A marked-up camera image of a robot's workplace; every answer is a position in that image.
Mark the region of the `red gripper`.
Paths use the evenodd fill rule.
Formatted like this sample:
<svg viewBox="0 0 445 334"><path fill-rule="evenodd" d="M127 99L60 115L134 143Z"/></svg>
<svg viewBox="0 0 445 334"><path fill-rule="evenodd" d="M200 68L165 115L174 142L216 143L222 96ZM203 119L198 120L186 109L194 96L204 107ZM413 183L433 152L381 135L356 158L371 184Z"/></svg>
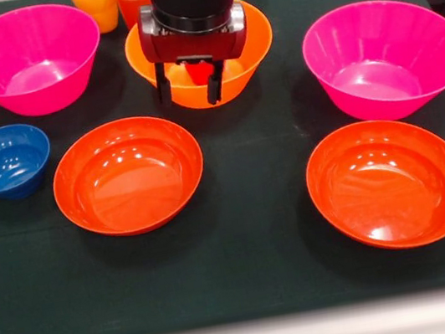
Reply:
<svg viewBox="0 0 445 334"><path fill-rule="evenodd" d="M171 83L166 77L164 63L185 59L213 61L202 64L202 74L207 81L207 101L210 105L221 101L224 60L241 55L248 30L240 2L234 2L228 14L227 22L212 30L188 33L163 25L156 18L152 5L140 8L138 37L145 57L155 63L158 100L164 107L170 107L172 100Z"/></svg>

